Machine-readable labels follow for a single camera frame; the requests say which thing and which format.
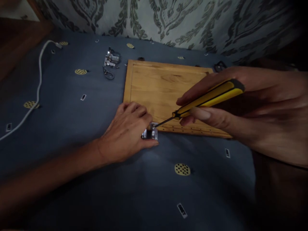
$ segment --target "black clip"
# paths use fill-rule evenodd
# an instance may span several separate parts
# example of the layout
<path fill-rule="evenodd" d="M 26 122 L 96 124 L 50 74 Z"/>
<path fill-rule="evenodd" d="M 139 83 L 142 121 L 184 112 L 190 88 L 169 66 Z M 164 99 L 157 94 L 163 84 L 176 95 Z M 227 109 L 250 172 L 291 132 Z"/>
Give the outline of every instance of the black clip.
<path fill-rule="evenodd" d="M 227 68 L 227 65 L 223 61 L 219 61 L 217 64 L 214 65 L 214 69 L 216 72 L 221 72 Z"/>
<path fill-rule="evenodd" d="M 113 80 L 115 78 L 114 74 L 112 74 L 111 72 L 107 71 L 106 68 L 103 67 L 103 72 L 104 72 L 104 76 L 109 79 L 109 80 Z"/>

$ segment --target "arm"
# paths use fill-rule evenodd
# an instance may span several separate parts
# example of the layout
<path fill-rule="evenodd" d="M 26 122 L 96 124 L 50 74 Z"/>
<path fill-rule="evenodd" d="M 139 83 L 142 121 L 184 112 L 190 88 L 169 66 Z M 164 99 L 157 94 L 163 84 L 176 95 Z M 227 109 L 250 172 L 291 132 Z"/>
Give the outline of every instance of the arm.
<path fill-rule="evenodd" d="M 66 182 L 158 145 L 156 140 L 141 139 L 151 121 L 152 116 L 144 106 L 123 103 L 101 138 L 0 185 L 0 224 L 15 211 Z"/>
<path fill-rule="evenodd" d="M 33 202 L 66 182 L 106 165 L 95 163 L 93 143 L 61 156 L 0 186 L 0 221 L 16 209 Z"/>

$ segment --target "patterned wallpaper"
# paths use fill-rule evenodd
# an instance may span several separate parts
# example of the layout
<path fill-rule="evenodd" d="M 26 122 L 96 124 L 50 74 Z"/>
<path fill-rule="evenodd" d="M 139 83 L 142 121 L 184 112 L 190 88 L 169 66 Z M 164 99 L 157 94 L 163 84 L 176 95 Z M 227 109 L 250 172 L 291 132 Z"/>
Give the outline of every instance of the patterned wallpaper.
<path fill-rule="evenodd" d="M 235 64 L 296 39 L 285 0 L 37 0 L 46 18 L 81 33 L 148 39 L 228 56 Z"/>

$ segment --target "white cable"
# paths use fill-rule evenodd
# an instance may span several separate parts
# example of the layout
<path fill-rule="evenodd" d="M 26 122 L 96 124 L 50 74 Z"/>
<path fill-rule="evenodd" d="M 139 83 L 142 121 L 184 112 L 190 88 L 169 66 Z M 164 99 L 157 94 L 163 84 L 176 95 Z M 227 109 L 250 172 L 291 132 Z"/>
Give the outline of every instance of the white cable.
<path fill-rule="evenodd" d="M 38 84 L 38 89 L 37 89 L 37 91 L 36 91 L 36 103 L 31 107 L 31 109 L 26 113 L 26 115 L 24 116 L 24 118 L 22 119 L 22 121 L 16 126 L 16 128 L 14 128 L 13 130 L 11 130 L 9 133 L 7 133 L 6 135 L 4 135 L 4 136 L 2 136 L 1 138 L 0 138 L 0 141 L 1 140 L 3 140 L 4 138 L 6 138 L 6 137 L 8 137 L 9 135 L 11 135 L 13 132 L 15 132 L 24 122 L 25 122 L 25 120 L 27 119 L 27 117 L 30 115 L 30 113 L 33 111 L 33 109 L 38 105 L 38 103 L 39 103 L 39 91 L 40 91 L 40 89 L 41 89 L 41 85 L 42 85 L 42 62 L 41 62 L 41 60 L 42 60 L 42 56 L 43 56 L 43 53 L 44 53 L 44 50 L 45 50 L 45 48 L 47 47 L 47 45 L 49 44 L 49 43 L 54 43 L 57 47 L 59 47 L 60 49 L 62 49 L 62 45 L 60 45 L 59 43 L 56 43 L 56 42 L 54 42 L 54 41 L 51 41 L 51 40 L 48 40 L 45 44 L 44 44 L 44 46 L 43 46 L 43 48 L 42 48 L 42 50 L 41 50 L 41 53 L 40 53 L 40 55 L 39 55 L 39 60 L 38 60 L 38 66 L 39 66 L 39 84 Z"/>

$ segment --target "screwdriver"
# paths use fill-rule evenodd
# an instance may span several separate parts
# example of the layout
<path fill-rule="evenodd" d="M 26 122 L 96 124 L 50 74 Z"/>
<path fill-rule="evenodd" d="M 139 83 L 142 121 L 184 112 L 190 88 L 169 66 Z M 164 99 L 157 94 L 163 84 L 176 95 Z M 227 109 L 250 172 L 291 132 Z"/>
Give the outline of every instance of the screwdriver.
<path fill-rule="evenodd" d="M 179 108 L 178 110 L 174 111 L 172 113 L 172 117 L 156 126 L 153 126 L 152 129 L 157 128 L 172 119 L 180 120 L 183 117 L 189 116 L 189 110 L 193 107 L 211 107 L 215 104 L 221 103 L 237 95 L 240 95 L 244 93 L 244 91 L 245 87 L 240 81 L 236 79 L 226 80 L 212 87 L 204 95 L 200 96 L 191 103 L 188 103 L 183 107 Z"/>

